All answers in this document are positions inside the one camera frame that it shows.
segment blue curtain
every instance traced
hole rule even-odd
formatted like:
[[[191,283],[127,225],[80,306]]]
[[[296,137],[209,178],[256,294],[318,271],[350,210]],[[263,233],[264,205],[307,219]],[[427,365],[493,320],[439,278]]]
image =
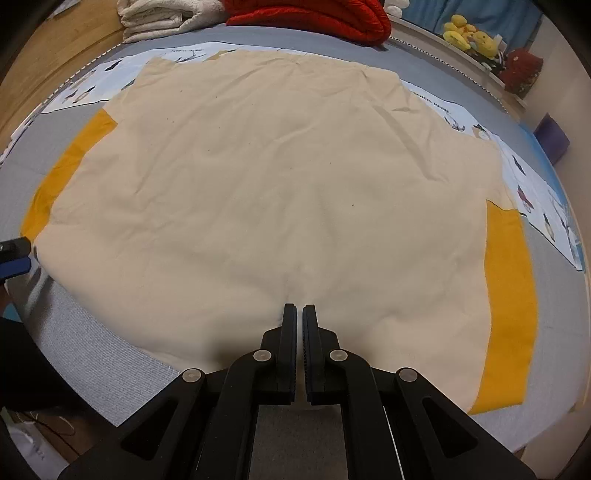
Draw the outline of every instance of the blue curtain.
[[[500,34],[508,51],[525,46],[541,17],[531,0],[410,0],[402,10],[404,20],[436,34],[443,33],[443,24],[453,14],[463,15],[491,37]]]

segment red blanket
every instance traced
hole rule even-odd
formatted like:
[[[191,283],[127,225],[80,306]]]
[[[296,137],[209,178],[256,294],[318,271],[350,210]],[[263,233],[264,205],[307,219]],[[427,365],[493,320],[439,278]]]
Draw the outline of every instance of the red blanket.
[[[380,45],[391,26],[378,0],[224,0],[227,25],[296,28]]]

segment wall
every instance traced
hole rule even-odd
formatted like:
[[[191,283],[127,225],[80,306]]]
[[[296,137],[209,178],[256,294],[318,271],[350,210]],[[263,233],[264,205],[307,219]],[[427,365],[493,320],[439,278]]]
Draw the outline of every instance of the wall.
[[[558,29],[543,18],[530,52],[544,59],[538,81],[525,98],[524,122],[534,129],[549,113],[571,144],[556,172],[591,253],[591,79]]]

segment folded towel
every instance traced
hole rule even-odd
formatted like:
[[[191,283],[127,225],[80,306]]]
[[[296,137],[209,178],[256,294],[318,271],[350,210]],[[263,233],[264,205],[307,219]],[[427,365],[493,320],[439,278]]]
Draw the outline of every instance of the folded towel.
[[[118,0],[125,43],[216,25],[227,15],[219,0]]]
[[[297,28],[366,45],[380,45],[391,33],[378,0],[224,0],[227,25]]]

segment cable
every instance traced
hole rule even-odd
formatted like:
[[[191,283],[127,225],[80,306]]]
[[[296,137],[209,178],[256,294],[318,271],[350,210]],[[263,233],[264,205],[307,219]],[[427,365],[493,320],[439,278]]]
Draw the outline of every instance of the cable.
[[[47,430],[49,430],[50,432],[52,432],[54,435],[56,435],[62,442],[64,442],[68,448],[74,452],[77,456],[80,456],[80,452],[78,452],[78,450],[76,450],[72,445],[70,445],[70,442],[68,442],[60,433],[57,433],[53,428],[51,428],[47,423],[45,423],[44,421],[38,420],[32,416],[30,416],[28,413],[26,412],[20,412],[22,413],[25,417],[27,417],[29,420],[31,420],[33,423],[38,423],[39,425],[45,427]]]

